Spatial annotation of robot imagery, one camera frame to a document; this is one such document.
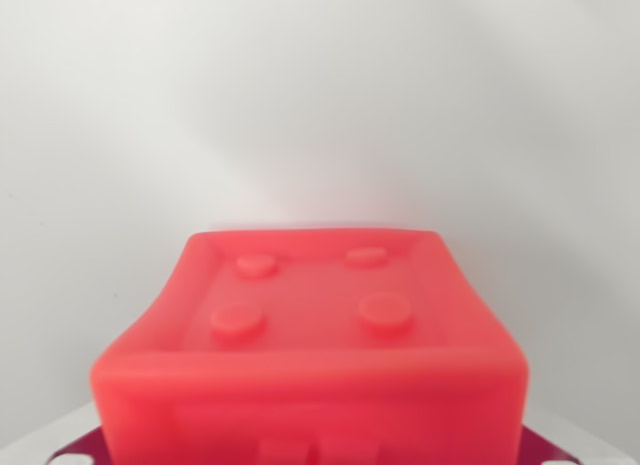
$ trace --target translucent red block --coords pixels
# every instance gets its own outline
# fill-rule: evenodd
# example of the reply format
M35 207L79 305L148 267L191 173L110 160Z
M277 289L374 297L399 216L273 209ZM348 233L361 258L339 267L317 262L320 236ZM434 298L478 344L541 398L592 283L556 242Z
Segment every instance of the translucent red block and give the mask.
M527 365L433 232L234 231L91 378L115 465L514 465Z

